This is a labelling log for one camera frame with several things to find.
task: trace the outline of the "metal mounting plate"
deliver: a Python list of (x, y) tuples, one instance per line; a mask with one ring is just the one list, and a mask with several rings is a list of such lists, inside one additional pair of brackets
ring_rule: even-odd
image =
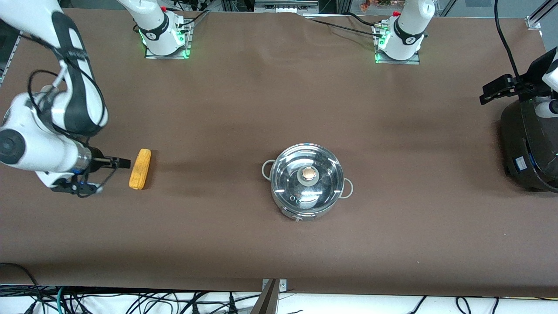
[[(267, 282), (270, 281), (269, 279), (264, 279), (262, 281), (262, 291), (265, 289)], [(280, 279), (279, 280), (279, 292), (285, 292), (287, 291), (287, 279)]]

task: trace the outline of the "pot handle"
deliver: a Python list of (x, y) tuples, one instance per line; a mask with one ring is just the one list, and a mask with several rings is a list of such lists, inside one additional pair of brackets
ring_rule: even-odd
[(345, 190), (345, 181), (349, 182), (350, 184), (350, 193), (347, 196), (340, 196), (339, 198), (349, 198), (351, 195), (353, 195), (353, 191), (354, 191), (353, 182), (351, 182), (351, 180), (347, 178), (343, 178), (343, 188), (341, 189), (341, 195), (343, 195), (343, 190)]
[(275, 159), (270, 159), (270, 160), (266, 161), (265, 163), (263, 163), (263, 165), (262, 165), (262, 176), (263, 176), (266, 180), (268, 180), (268, 181), (271, 181), (271, 173), (270, 173), (270, 176), (269, 176), (269, 177), (266, 176), (266, 172), (265, 172), (264, 169), (265, 169), (265, 167), (267, 166), (267, 164), (269, 164), (269, 163), (274, 163), (274, 162), (275, 162)]

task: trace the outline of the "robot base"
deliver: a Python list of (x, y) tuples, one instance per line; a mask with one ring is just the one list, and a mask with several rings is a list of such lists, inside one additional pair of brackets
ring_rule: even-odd
[[(377, 23), (376, 25), (372, 26), (372, 33), (374, 34), (381, 34), (381, 35), (385, 35), (386, 34), (386, 28), (383, 27), (384, 22), (387, 22), (387, 20), (383, 20), (381, 24)], [(390, 58), (384, 51), (382, 51), (380, 48), (378, 48), (378, 45), (380, 43), (380, 41), (383, 40), (383, 37), (374, 37), (374, 50), (375, 50), (375, 57), (376, 57), (376, 63), (389, 63), (389, 64), (413, 64), (413, 65), (418, 65), (420, 64), (420, 59), (419, 59), (419, 52), (415, 52), (415, 54), (413, 54), (412, 57), (410, 57), (407, 60), (395, 60)]]
[[(188, 23), (190, 21), (192, 20), (184, 19), (184, 23)], [(178, 48), (174, 53), (170, 55), (166, 55), (166, 56), (156, 55), (147, 48), (144, 42), (143, 45), (146, 46), (145, 58), (146, 59), (171, 59), (171, 60), (189, 59), (190, 49), (192, 48), (192, 39), (194, 35), (194, 25), (195, 22), (191, 22), (188, 25), (185, 25), (183, 27), (184, 29), (182, 30), (184, 34), (177, 34), (177, 37), (180, 39), (180, 41), (184, 42), (184, 45)]]

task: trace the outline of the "pot lid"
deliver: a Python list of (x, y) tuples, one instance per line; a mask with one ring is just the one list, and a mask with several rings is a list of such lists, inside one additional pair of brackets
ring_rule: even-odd
[(343, 190), (339, 160), (331, 151), (316, 144), (287, 148), (271, 167), (270, 177), (276, 199), (294, 212), (327, 210)]

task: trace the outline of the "white floor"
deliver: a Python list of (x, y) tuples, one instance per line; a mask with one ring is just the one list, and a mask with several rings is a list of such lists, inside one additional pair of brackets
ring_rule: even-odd
[[(252, 296), (254, 293), (235, 293), (236, 299)], [(180, 299), (190, 299), (191, 293), (178, 293)], [(200, 298), (200, 301), (223, 301), (228, 303), (229, 294), (223, 292), (211, 292)], [(367, 313), (367, 314), (408, 314), (413, 311), (421, 297), (415, 296), (358, 296), (340, 294), (303, 294), (282, 293), (280, 295), (277, 314), (290, 314), (300, 312), (301, 314), (326, 314), (326, 313)], [(92, 314), (124, 314), (130, 305), (137, 300), (136, 296), (117, 297), (88, 297), (83, 299), (83, 304)], [(495, 299), (493, 298), (467, 298), (472, 314), (491, 314)], [(237, 302), (237, 308), (249, 308), (256, 302), (256, 298)], [(32, 303), (30, 297), (0, 297), (0, 314), (20, 314)], [(201, 314), (207, 314), (220, 305), (199, 305)], [(55, 310), (48, 307), (48, 314), (57, 314)], [(169, 305), (160, 303), (150, 310), (150, 314), (169, 314), (177, 312), (176, 306), (171, 309)], [(141, 314), (145, 311), (142, 305)], [(35, 307), (35, 314), (42, 313), (39, 305)], [(460, 311), (455, 305), (453, 297), (427, 297), (417, 311), (417, 314), (433, 313), (456, 313)], [(496, 314), (514, 313), (536, 313), (556, 314), (558, 313), (558, 301), (544, 301), (531, 299), (500, 299)]]

